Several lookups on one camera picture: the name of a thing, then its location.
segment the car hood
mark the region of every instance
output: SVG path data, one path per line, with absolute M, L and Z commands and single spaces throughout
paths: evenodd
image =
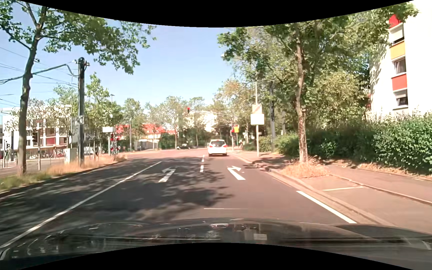
M 391 244 L 432 249 L 432 235 L 373 224 L 324 225 L 260 218 L 198 218 L 166 223 L 125 220 L 22 238 L 0 247 L 0 261 L 176 243 L 252 243 L 319 250 Z

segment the white car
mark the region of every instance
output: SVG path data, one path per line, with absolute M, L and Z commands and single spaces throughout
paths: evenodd
M 223 155 L 227 156 L 228 146 L 224 140 L 211 140 L 208 145 L 208 155 Z

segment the parked car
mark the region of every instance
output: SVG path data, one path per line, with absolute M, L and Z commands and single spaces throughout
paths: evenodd
M 226 142 L 221 139 L 214 139 L 209 142 L 208 145 L 208 155 L 223 155 L 227 156 L 228 145 L 226 145 Z
M 188 144 L 181 144 L 181 146 L 178 146 L 176 149 L 177 149 L 177 150 L 181 150 L 181 149 L 191 149 L 191 146 L 189 146 Z

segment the asphalt road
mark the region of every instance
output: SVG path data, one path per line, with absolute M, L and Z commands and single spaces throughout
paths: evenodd
M 348 221 L 237 157 L 167 150 L 0 197 L 0 246 L 81 224 L 209 217 Z

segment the sky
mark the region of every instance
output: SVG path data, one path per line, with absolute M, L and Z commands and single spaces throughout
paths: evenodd
M 29 25 L 29 16 L 22 11 L 15 12 L 15 20 Z M 213 94 L 233 73 L 231 65 L 221 59 L 224 48 L 219 47 L 217 37 L 226 32 L 224 28 L 178 27 L 158 25 L 151 33 L 156 40 L 149 40 L 150 47 L 139 48 L 138 61 L 134 74 L 126 74 L 108 63 L 100 66 L 93 61 L 82 47 L 74 47 L 71 52 L 60 51 L 51 54 L 42 51 L 39 46 L 33 72 L 49 67 L 69 63 L 84 57 L 90 66 L 86 69 L 86 82 L 89 75 L 96 72 L 103 87 L 113 94 L 113 100 L 123 104 L 127 98 L 134 98 L 142 105 L 150 102 L 155 105 L 167 96 L 181 96 L 184 99 L 203 97 L 211 102 Z M 18 77 L 23 74 L 29 51 L 19 43 L 8 41 L 8 35 L 0 31 L 0 79 Z M 68 64 L 73 73 L 77 73 L 75 63 Z M 1 66 L 10 66 L 13 70 Z M 55 97 L 52 89 L 57 83 L 77 83 L 77 79 L 68 75 L 67 67 L 50 70 L 31 80 L 30 98 L 46 100 Z M 19 104 L 21 79 L 0 85 L 0 108 L 9 108 Z

